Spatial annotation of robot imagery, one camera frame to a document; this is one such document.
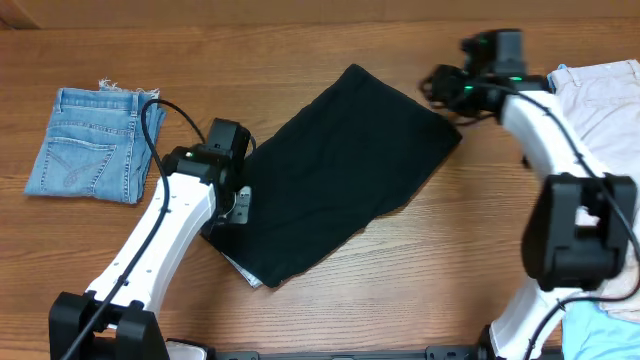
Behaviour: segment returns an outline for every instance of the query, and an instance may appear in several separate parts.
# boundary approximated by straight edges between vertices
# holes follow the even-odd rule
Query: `white cloth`
[[[592,154],[612,173],[629,175],[640,186],[640,65],[636,60],[551,73],[567,121]],[[640,196],[636,199],[636,214]],[[634,233],[640,237],[640,219]],[[633,289],[638,263],[629,246],[622,273],[603,284],[602,295],[618,297]],[[602,303],[612,317],[640,323],[640,296]]]
[[[245,268],[243,268],[242,266],[238,265],[237,262],[231,260],[230,257],[228,257],[227,255],[224,255],[224,257],[229,260],[229,262],[231,263],[231,265],[233,265],[234,268],[236,268],[236,270],[238,270],[240,272],[240,274],[247,280],[247,282],[249,283],[249,285],[251,285],[252,288],[257,288],[258,286],[262,285],[262,281],[260,281],[260,279],[258,279],[257,277],[253,276],[252,273],[248,272]]]

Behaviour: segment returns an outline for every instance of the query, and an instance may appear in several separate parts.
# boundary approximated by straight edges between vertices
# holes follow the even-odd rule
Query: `jeans back pocket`
[[[116,145],[67,137],[49,137],[45,147],[40,190],[59,196],[93,195],[96,182],[116,150]]]

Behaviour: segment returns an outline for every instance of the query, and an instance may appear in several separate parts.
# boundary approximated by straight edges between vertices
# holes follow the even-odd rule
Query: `denim jeans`
[[[151,160],[140,110],[154,97],[115,87],[59,89],[25,194],[136,203]],[[157,104],[147,110],[154,143],[165,116]]]

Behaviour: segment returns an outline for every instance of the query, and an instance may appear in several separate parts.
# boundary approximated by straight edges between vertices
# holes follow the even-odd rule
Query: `folded black shirt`
[[[404,205],[460,139],[446,119],[351,65],[246,159],[249,222],[216,229],[210,242],[276,287]]]

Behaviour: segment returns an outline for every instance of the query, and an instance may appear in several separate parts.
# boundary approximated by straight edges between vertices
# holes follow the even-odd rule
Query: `blue cloth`
[[[577,302],[562,321],[562,352],[565,360],[640,359],[640,325]]]
[[[558,66],[557,70],[562,70],[562,69],[566,69],[566,68],[567,68],[567,65],[560,64]],[[551,88],[551,92],[555,94],[556,93],[556,85],[553,83],[553,80],[551,79],[551,74],[547,75],[547,81],[549,81],[549,87]]]
[[[59,89],[25,194],[136,203],[151,160],[140,110],[154,97],[157,93],[113,86],[100,91]],[[165,116],[157,104],[147,111],[154,143]]]

